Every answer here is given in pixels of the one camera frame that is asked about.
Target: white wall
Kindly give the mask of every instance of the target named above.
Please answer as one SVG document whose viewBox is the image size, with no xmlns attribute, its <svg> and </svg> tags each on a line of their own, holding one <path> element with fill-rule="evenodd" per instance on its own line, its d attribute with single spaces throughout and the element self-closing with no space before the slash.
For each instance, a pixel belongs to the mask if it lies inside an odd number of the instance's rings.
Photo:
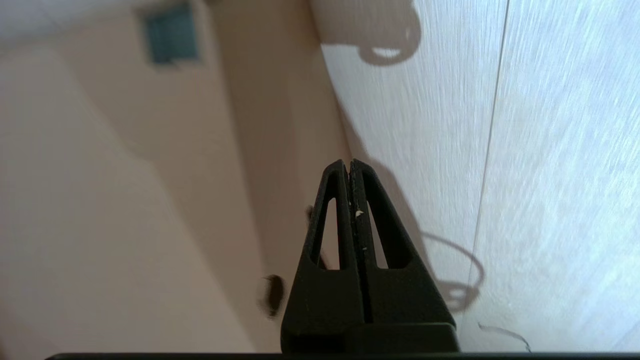
<svg viewBox="0 0 640 360">
<path fill-rule="evenodd" d="M 639 5 L 509 5 L 468 348 L 640 350 Z"/>
<path fill-rule="evenodd" d="M 525 351 L 482 323 L 534 352 L 638 351 L 637 3 L 313 5 L 349 144 L 424 242 L 462 348 Z"/>
<path fill-rule="evenodd" d="M 217 54 L 147 61 L 127 14 L 0 60 L 0 350 L 270 351 Z"/>
</svg>

